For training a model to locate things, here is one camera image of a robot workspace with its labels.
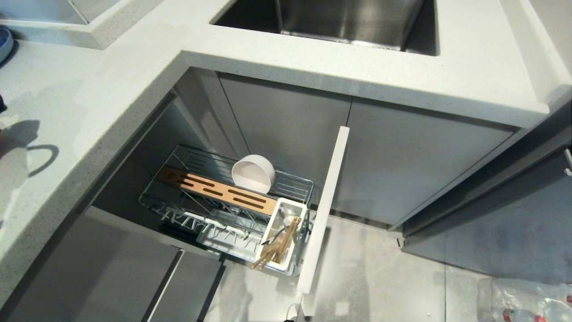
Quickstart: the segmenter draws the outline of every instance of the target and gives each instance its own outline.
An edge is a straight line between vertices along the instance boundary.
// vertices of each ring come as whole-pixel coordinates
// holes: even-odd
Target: dish rack
[[[164,178],[165,169],[169,169],[234,186],[231,171],[235,163],[234,159],[179,144],[141,193],[138,201],[161,216],[164,225],[178,227],[196,236],[196,241],[208,249],[254,262],[256,252],[262,247],[260,242],[271,216],[253,210],[248,205],[240,206],[182,189]],[[313,187],[311,180],[276,170],[270,191],[262,196],[273,200],[286,198],[303,203],[309,209]],[[303,245],[307,242],[310,226],[307,210],[295,239],[290,265],[286,271],[279,272],[299,274]]]

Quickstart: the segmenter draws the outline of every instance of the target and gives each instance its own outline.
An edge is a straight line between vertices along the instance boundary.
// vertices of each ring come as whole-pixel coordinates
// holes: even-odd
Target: kitchen counter
[[[549,113],[499,0],[438,0],[436,57],[210,25],[227,2],[164,0],[103,51],[19,41],[0,68],[0,306],[189,66],[516,127]]]

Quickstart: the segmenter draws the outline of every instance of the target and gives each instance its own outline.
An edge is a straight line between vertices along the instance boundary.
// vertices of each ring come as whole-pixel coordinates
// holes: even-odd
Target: drawer
[[[141,321],[176,253],[169,245],[81,217],[6,321]],[[198,293],[195,298],[204,301]]]
[[[302,293],[310,292],[327,219],[336,192],[348,134],[349,128],[339,128],[317,211],[310,218],[308,210],[308,220],[304,225],[305,230],[304,232],[300,230],[300,237],[296,243],[292,262],[289,263],[287,270],[280,271],[287,275],[297,276],[297,290]],[[176,163],[182,159],[180,154],[173,158],[181,147],[191,149],[193,153],[199,151],[192,147],[178,146],[165,162],[167,166],[176,166]],[[252,265],[256,259],[253,256],[256,251],[253,246],[256,245],[256,242],[260,243],[259,239],[242,240],[242,236],[237,238],[236,233],[233,234],[225,229],[218,231],[218,239],[214,238],[217,227],[231,227],[235,223],[228,218],[228,216],[233,215],[232,209],[228,209],[227,212],[218,210],[215,212],[213,211],[214,208],[206,209],[205,207],[212,206],[209,204],[212,201],[198,201],[197,199],[200,197],[189,194],[172,184],[161,182],[156,175],[149,177],[148,171],[146,172],[144,167],[140,166],[137,155],[138,153],[134,153],[126,158],[95,202],[89,207],[87,212],[89,216],[98,218],[110,225],[146,234],[165,244],[182,248],[188,252],[202,256],[221,256],[224,254],[226,257],[237,259],[244,265]],[[214,159],[210,165],[225,168],[228,172],[230,170],[228,162],[228,158],[218,156],[218,159]],[[277,172],[277,181],[268,195],[271,198],[288,196],[288,189],[290,188],[284,188],[278,184],[280,177],[288,180],[296,179],[295,176],[288,176],[285,172]],[[310,187],[310,194],[298,197],[300,198],[298,201],[308,204],[311,199],[311,192]],[[235,241],[234,246],[229,246],[232,241]],[[269,272],[269,270],[269,268],[265,268],[263,272]]]

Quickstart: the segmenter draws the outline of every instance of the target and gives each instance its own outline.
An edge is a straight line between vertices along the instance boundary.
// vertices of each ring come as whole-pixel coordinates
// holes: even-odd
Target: stainless steel sink
[[[434,0],[236,0],[215,25],[436,56]]]

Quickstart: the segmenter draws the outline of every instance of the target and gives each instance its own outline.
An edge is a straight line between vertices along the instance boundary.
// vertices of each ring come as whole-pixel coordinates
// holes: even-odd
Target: wooden chopsticks
[[[260,258],[252,264],[251,268],[254,269],[258,266],[258,269],[262,270],[270,261],[276,263],[282,262],[287,253],[288,246],[292,243],[294,233],[300,221],[300,217],[294,218],[285,234],[280,234],[270,245],[264,247]]]

